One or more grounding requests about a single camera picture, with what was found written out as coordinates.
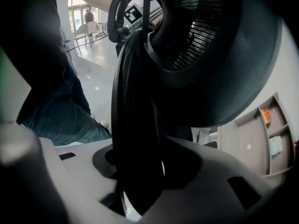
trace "person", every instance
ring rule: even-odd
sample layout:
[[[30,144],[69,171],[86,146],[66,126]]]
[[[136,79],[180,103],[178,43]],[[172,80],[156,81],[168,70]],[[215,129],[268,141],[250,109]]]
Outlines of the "person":
[[[80,80],[71,68],[63,47],[56,0],[14,0],[19,10],[19,48],[4,34],[2,47],[31,86],[17,122],[45,137],[55,146],[89,143],[111,137],[91,117]],[[84,0],[108,12],[112,0]]]
[[[94,21],[93,13],[91,13],[91,12],[89,11],[89,9],[87,9],[87,10],[85,11],[85,14],[84,14],[84,21],[85,21],[85,23],[89,23],[89,22],[91,22],[91,21]]]

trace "shelf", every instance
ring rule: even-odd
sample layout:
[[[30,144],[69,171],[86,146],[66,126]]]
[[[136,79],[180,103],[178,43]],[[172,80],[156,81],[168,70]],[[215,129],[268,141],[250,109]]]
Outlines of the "shelf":
[[[266,125],[268,134],[275,133],[287,124],[285,116],[275,96],[262,104],[260,109],[269,109],[271,113],[271,122]]]
[[[218,128],[218,145],[220,150],[242,161],[240,158],[239,127],[235,121]]]
[[[263,178],[272,188],[276,188],[285,182],[290,169],[291,168],[288,168],[275,174],[265,175]]]
[[[240,141],[240,160],[256,174],[270,172],[269,141],[258,109],[236,120]]]
[[[277,131],[275,131],[274,133],[269,134],[269,138],[273,138],[274,136],[279,136],[280,134],[282,134],[284,131],[286,131],[289,128],[289,125],[284,125],[282,126],[282,128],[278,129]]]
[[[294,145],[290,130],[286,128],[280,134],[283,150],[277,155],[271,156],[270,174],[286,170],[294,165]]]

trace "black cable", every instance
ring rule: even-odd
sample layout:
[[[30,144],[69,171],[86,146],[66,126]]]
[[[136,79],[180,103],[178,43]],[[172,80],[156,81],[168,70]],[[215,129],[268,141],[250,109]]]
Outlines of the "black cable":
[[[76,48],[78,48],[78,47],[85,46],[85,45],[88,45],[88,44],[90,44],[90,43],[94,43],[94,42],[96,42],[96,41],[102,40],[103,38],[105,38],[105,37],[108,36],[108,35],[109,35],[109,34],[107,34],[107,35],[105,35],[105,36],[102,36],[102,37],[100,37],[99,39],[97,39],[97,40],[95,40],[95,41],[92,41],[92,42],[89,42],[89,43],[85,43],[85,44],[76,46],[76,47],[74,47],[74,48],[72,48],[72,49],[66,51],[66,53],[69,52],[69,51],[71,51],[71,50],[74,50],[74,49],[76,49]]]

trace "white wall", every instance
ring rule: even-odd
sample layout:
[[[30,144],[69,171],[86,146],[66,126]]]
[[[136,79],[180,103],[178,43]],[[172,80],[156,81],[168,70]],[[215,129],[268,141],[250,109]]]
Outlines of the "white wall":
[[[70,25],[70,18],[69,18],[69,7],[68,7],[68,0],[57,0],[57,9],[61,23],[61,29],[66,35],[66,38],[70,40],[69,47],[70,49],[75,47],[75,43],[71,34],[71,25]],[[76,49],[70,51],[71,59],[73,65],[78,65],[78,58],[77,58],[77,51]]]
[[[150,10],[151,11],[155,10],[158,7],[160,7],[160,4],[156,0],[153,0],[150,2]]]
[[[108,13],[101,10],[101,12],[100,12],[100,22],[106,22],[106,21],[108,21]]]
[[[0,122],[16,122],[31,90],[0,47]]]
[[[271,76],[257,98],[240,116],[257,108],[277,91],[292,124],[295,139],[299,140],[299,53],[285,23],[282,26],[280,51]]]

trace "black mount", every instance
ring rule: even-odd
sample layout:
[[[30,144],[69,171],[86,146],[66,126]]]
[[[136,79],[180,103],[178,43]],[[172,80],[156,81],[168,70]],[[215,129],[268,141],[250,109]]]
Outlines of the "black mount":
[[[112,0],[108,15],[108,33],[109,40],[114,43],[126,40],[130,35],[128,28],[123,26],[124,13],[130,1],[132,0]],[[150,1],[144,0],[142,28],[149,27]],[[144,29],[144,38],[147,40],[147,29]]]

